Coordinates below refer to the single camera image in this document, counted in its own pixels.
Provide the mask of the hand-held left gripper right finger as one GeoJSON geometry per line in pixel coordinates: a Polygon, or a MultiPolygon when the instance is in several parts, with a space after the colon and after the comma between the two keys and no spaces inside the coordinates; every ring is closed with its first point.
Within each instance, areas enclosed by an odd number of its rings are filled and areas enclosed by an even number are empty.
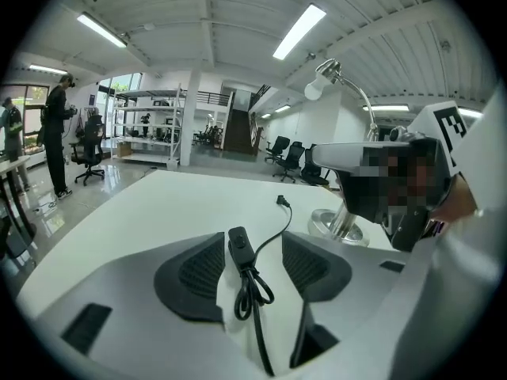
{"type": "Polygon", "coordinates": [[[393,342],[368,328],[409,253],[285,232],[282,265],[303,301],[286,379],[388,379],[393,342]]]}

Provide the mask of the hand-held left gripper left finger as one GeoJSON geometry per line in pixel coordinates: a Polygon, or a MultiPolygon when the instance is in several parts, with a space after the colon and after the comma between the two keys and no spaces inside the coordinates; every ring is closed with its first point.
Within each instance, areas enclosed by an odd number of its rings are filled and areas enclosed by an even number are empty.
{"type": "Polygon", "coordinates": [[[223,233],[117,257],[57,287],[18,299],[36,331],[84,376],[259,379],[226,334],[218,305],[223,233]]]}

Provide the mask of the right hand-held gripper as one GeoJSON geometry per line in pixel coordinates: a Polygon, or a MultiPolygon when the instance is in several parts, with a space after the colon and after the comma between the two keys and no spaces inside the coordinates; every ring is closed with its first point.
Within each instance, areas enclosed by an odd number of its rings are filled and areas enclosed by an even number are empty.
{"type": "Polygon", "coordinates": [[[383,222],[392,247],[410,252],[421,238],[436,233],[430,216],[459,173],[452,151],[466,133],[457,103],[444,101],[425,106],[408,126],[392,128],[383,138],[386,142],[320,144],[312,149],[312,159],[337,174],[350,213],[383,222]],[[407,178],[397,170],[398,158],[407,166],[407,178]],[[407,206],[398,206],[384,219],[404,179],[407,206]]]}

